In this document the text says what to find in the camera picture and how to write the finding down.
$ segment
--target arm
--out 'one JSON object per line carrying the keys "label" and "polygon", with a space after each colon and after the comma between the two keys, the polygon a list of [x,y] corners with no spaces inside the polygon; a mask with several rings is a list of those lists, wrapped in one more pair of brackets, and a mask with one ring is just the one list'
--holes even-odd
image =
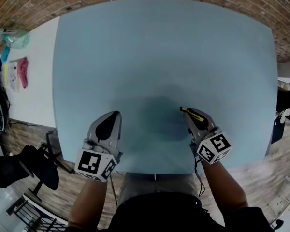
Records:
{"label": "arm", "polygon": [[216,204],[225,219],[228,214],[248,207],[243,189],[220,162],[209,165],[202,161],[202,165]]}
{"label": "arm", "polygon": [[87,180],[70,211],[68,227],[95,229],[103,211],[107,182]]}

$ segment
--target bottle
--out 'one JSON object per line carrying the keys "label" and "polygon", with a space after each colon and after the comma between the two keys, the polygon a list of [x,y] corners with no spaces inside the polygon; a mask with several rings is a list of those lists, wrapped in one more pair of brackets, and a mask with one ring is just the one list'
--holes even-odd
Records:
{"label": "bottle", "polygon": [[10,48],[22,49],[29,43],[30,35],[20,29],[0,29],[0,42],[4,42]]}

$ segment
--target black shirt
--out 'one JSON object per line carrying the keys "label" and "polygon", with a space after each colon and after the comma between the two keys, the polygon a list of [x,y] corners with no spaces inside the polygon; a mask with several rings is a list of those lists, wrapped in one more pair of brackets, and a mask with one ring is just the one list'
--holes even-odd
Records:
{"label": "black shirt", "polygon": [[[127,200],[112,218],[108,231],[272,232],[262,210],[242,208],[225,217],[226,227],[213,221],[194,196],[160,192]],[[78,232],[67,228],[66,232]]]}

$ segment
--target gray shorts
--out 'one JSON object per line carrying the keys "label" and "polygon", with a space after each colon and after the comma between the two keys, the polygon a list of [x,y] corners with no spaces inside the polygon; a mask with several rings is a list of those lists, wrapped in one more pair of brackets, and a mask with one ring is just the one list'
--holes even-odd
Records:
{"label": "gray shorts", "polygon": [[130,198],[155,192],[180,192],[199,199],[193,174],[126,173],[117,206]]}

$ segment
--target light blue table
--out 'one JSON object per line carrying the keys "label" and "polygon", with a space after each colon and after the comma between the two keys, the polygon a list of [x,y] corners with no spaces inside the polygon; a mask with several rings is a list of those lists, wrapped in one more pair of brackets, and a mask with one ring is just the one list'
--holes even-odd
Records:
{"label": "light blue table", "polygon": [[277,97],[271,30],[237,12],[189,0],[121,0],[60,18],[54,55],[55,119],[75,162],[90,124],[119,110],[118,171],[192,173],[179,107],[210,114],[236,167],[264,158]]}

